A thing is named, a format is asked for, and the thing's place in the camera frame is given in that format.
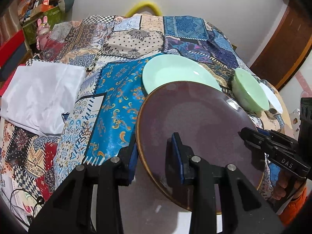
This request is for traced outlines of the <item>person's right hand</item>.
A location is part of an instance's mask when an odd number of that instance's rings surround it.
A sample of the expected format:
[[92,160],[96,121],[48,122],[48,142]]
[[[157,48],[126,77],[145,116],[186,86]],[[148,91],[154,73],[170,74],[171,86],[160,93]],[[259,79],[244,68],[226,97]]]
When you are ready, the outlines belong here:
[[281,200],[287,194],[286,188],[288,187],[289,180],[292,175],[285,171],[281,170],[278,175],[278,180],[276,181],[276,185],[273,189],[272,197],[276,200]]

